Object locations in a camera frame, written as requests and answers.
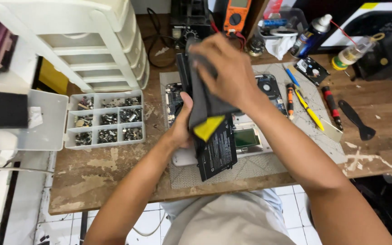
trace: work mat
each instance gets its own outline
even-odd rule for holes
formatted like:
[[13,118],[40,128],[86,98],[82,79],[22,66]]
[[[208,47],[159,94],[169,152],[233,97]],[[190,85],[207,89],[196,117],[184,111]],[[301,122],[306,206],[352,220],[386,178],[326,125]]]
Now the work mat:
[[[291,83],[291,80],[282,65],[288,66],[290,64],[293,63],[260,64],[252,66],[255,75],[272,74],[275,76],[284,102],[287,101],[287,91],[285,89],[285,86],[286,84]],[[330,122],[331,120],[328,116],[328,113],[326,112],[318,88],[299,72],[296,72],[295,77],[297,79],[297,82],[302,87],[303,92],[308,97],[309,107],[320,119]],[[178,72],[160,73],[161,95],[163,100],[164,115],[166,119],[166,128],[168,128],[168,126],[165,86],[167,84],[176,82],[181,82],[179,79]],[[317,145],[322,148],[332,160],[334,160],[336,164],[345,163],[347,161],[347,158],[341,145],[334,142],[329,137],[324,135],[321,131],[315,128],[313,120],[309,117],[305,109],[303,109],[296,95],[293,96],[293,104],[294,124],[296,124],[308,136],[310,136],[313,141],[316,142]],[[174,164],[170,163],[169,168],[172,189],[214,184],[224,181],[233,181],[270,174],[278,174],[287,171],[285,167],[281,164],[280,160],[273,153],[239,158],[238,162],[233,166],[232,169],[225,170],[204,182],[201,181],[199,168],[196,167],[196,165],[177,167]]]

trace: wooden workbench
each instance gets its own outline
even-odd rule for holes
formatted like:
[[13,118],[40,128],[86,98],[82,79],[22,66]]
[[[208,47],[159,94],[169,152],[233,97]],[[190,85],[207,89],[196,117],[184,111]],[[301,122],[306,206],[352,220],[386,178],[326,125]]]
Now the wooden workbench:
[[[167,17],[160,16],[163,33],[167,33]],[[154,34],[152,24],[146,15],[137,17],[142,36]],[[148,49],[150,41],[145,41]],[[172,50],[154,56],[163,48],[157,42],[152,50],[155,64],[168,64],[173,61]],[[323,65],[331,76],[322,86],[330,86],[336,101],[346,100],[360,115],[363,122],[377,131],[376,136],[363,142],[358,129],[340,112],[345,128],[341,145],[348,162],[339,164],[347,177],[370,176],[392,172],[392,81],[351,82],[342,71],[335,71],[329,64],[329,55],[312,56]],[[279,61],[272,55],[253,58],[252,64],[268,64],[293,61],[289,54]],[[51,188],[50,214],[64,214],[99,209],[112,193],[117,183],[145,155],[165,132],[162,113],[159,73],[177,71],[175,65],[158,69],[151,66],[145,96],[146,142],[143,144],[96,148],[91,150],[63,149],[58,152],[54,181]],[[81,93],[70,84],[68,95]],[[358,146],[351,148],[345,142]],[[295,181],[288,173],[234,180],[191,188],[171,189],[169,170],[166,169],[153,193],[150,202],[171,201],[204,195],[224,194],[238,191],[251,191],[262,188],[291,185]]]

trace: multimeter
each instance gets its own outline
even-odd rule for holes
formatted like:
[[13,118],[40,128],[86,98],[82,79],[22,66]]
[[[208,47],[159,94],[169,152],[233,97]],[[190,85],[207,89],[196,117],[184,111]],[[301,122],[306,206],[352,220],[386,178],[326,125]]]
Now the multimeter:
[[223,30],[227,36],[242,31],[251,0],[228,0]]

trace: tiled floor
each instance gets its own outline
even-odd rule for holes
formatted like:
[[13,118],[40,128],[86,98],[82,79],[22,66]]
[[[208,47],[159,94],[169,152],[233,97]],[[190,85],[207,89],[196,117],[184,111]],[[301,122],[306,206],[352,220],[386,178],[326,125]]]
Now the tiled floor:
[[[50,241],[50,245],[79,245],[81,213],[49,215],[50,188],[48,186],[50,185],[46,185],[42,196],[34,244]],[[297,245],[321,245],[318,234],[311,226],[307,215],[307,196],[302,187],[299,185],[285,186],[275,188],[275,191],[282,200],[285,225],[293,242]],[[88,213],[87,228],[90,227],[97,213],[98,211]],[[164,210],[161,209],[159,203],[150,203],[134,227],[141,233],[150,233],[158,226],[163,214]],[[170,221],[164,218],[160,228],[151,236],[144,237],[131,230],[127,242],[129,245],[161,245],[169,228]]]

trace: plastic bottle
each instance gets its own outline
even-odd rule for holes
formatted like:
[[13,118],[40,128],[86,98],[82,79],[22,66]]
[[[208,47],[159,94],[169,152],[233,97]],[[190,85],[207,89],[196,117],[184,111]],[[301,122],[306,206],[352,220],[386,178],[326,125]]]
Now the plastic bottle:
[[321,18],[314,19],[308,29],[304,30],[297,38],[290,50],[292,56],[305,58],[311,48],[320,40],[331,28],[332,15],[326,14]]
[[376,42],[373,37],[363,37],[356,45],[346,47],[337,56],[332,58],[332,67],[335,70],[345,70],[349,65],[354,64],[362,58],[364,54],[375,46]]

